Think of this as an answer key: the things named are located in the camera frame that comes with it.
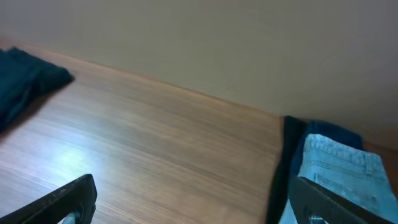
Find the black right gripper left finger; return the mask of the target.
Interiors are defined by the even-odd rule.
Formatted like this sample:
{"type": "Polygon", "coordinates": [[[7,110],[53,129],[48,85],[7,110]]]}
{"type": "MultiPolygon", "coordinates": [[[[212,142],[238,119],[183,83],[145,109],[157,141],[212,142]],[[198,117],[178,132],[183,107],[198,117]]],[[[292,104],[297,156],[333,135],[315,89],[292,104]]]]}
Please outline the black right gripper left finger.
{"type": "Polygon", "coordinates": [[[85,174],[1,217],[1,224],[90,224],[96,210],[96,199],[94,178],[85,174]]]}

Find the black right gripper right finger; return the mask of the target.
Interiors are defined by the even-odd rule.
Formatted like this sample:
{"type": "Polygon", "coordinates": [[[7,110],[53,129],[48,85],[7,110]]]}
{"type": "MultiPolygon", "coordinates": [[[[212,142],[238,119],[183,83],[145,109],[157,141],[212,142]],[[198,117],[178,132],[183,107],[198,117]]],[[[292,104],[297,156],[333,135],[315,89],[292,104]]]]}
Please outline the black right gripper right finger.
{"type": "Polygon", "coordinates": [[[395,196],[377,183],[316,175],[294,177],[289,201],[297,223],[394,223],[395,196]]]}

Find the black shorts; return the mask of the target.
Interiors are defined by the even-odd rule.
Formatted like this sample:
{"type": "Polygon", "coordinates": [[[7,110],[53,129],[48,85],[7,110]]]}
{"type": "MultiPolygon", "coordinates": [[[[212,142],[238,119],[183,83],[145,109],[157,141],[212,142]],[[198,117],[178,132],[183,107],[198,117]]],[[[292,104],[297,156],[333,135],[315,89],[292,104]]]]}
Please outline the black shorts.
{"type": "Polygon", "coordinates": [[[66,68],[17,47],[1,50],[1,129],[7,128],[36,98],[74,79],[66,68]]]}

